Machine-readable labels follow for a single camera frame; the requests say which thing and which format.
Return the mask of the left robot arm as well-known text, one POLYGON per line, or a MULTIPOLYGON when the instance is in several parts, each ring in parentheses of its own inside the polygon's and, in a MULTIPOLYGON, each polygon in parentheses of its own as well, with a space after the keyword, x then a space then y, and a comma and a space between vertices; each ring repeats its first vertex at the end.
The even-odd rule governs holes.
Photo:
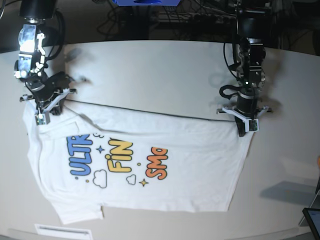
POLYGON ((233 64, 227 65, 237 84, 226 84, 219 95, 227 100, 236 98, 235 103, 223 106, 218 113, 234 117, 238 135, 258 132, 259 120, 265 113, 272 112, 267 106, 259 106, 260 93, 265 84, 263 61, 266 57, 264 41, 272 27, 271 1, 238 0, 235 4, 235 34, 232 40, 233 64))

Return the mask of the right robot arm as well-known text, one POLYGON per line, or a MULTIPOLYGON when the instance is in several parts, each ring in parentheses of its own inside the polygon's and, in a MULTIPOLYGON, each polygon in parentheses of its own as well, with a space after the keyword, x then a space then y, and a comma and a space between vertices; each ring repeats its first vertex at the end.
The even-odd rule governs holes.
POLYGON ((72 78, 64 71, 52 76, 45 72, 48 62, 60 54, 66 33, 64 17, 56 9, 56 5, 55 0, 23 0, 19 10, 19 16, 27 23, 18 35, 19 54, 14 65, 14 77, 30 91, 30 94, 23 95, 20 101, 35 102, 31 107, 37 125, 49 124, 50 115, 59 116, 64 99, 76 92, 70 88, 72 78), (45 21, 53 17, 58 21, 55 42, 58 48, 56 53, 47 54, 44 49, 44 26, 45 21))

